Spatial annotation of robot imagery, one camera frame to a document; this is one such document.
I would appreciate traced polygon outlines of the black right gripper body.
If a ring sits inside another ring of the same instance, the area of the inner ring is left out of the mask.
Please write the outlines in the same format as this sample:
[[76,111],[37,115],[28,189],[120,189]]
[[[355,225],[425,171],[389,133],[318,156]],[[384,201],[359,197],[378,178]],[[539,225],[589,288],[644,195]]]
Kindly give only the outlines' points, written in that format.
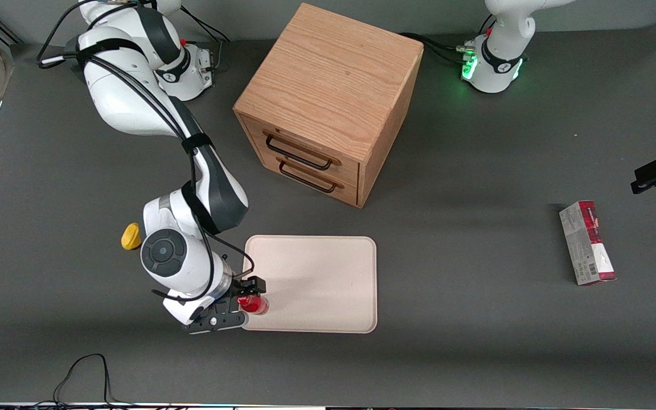
[[247,278],[232,280],[228,290],[208,307],[208,318],[247,318],[237,299],[249,295],[250,282]]

